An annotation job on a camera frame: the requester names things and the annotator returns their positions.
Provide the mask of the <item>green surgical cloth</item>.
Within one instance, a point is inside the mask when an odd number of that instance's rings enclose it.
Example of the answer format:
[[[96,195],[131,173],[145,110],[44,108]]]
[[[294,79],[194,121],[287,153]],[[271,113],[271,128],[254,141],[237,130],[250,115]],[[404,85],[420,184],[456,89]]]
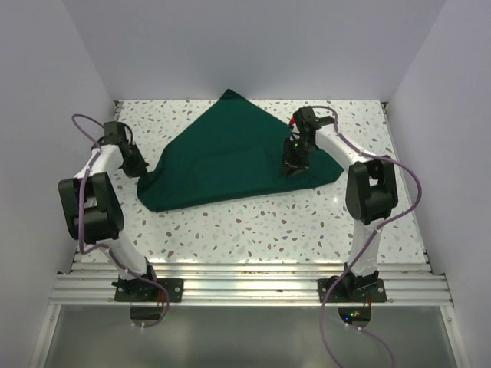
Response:
[[[335,182],[343,169],[327,153],[313,152],[304,172],[285,176],[283,142],[287,125],[233,90],[224,94],[160,156],[154,171],[137,183],[137,198],[165,212],[313,189]]]

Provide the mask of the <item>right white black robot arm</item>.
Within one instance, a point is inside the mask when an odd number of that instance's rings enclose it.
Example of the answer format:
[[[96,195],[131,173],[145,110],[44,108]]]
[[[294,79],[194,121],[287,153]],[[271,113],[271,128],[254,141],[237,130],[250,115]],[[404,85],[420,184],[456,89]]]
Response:
[[[293,176],[309,169],[309,156],[321,150],[348,174],[345,206],[353,219],[351,253],[338,277],[318,280],[325,302],[363,301],[382,290],[377,255],[381,226],[398,204],[394,164],[375,156],[344,136],[338,115],[320,117],[314,107],[296,110],[288,124],[291,135],[283,143],[283,171]]]

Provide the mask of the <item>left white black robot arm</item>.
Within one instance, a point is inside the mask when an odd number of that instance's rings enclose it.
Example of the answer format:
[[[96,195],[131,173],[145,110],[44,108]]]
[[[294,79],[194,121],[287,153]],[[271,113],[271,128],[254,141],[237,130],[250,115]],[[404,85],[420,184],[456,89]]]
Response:
[[[124,234],[124,214],[110,176],[121,170],[129,178],[147,174],[133,132],[125,123],[103,123],[104,135],[95,139],[84,168],[71,179],[58,183],[64,219],[70,236],[78,241],[79,252],[99,251],[117,269],[117,301],[151,301],[160,283],[145,256]]]

